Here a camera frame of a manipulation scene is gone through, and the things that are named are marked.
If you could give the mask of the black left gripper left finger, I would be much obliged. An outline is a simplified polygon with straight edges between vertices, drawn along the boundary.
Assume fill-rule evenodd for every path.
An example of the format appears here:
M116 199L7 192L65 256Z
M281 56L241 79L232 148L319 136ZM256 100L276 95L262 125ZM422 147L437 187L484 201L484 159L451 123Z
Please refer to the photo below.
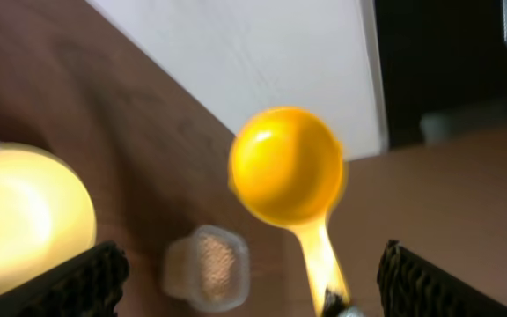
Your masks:
M129 261L106 241L0 295L0 317L114 317Z

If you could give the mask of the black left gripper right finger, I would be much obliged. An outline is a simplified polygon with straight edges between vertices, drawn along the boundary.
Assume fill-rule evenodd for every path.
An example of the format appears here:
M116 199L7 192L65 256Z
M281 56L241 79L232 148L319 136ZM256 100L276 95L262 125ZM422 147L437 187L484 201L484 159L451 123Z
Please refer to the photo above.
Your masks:
M377 283L385 317L507 317L507 306L389 240Z

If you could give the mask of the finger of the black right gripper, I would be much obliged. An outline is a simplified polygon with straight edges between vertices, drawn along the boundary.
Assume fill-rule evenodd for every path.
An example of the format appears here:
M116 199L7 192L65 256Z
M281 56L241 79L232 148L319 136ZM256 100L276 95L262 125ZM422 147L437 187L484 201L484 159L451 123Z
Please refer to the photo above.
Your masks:
M346 315L348 310L348 305L339 293L326 289L321 317L341 317Z

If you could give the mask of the yellow measuring scoop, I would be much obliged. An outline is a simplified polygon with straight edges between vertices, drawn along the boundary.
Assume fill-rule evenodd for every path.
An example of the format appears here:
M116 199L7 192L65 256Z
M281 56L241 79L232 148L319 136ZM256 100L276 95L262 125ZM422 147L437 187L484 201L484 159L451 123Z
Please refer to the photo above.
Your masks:
M347 182L332 130L302 108L265 110L232 141L228 174L231 191L254 217L298 239L316 315L324 315L328 298L347 305L349 287L327 232Z

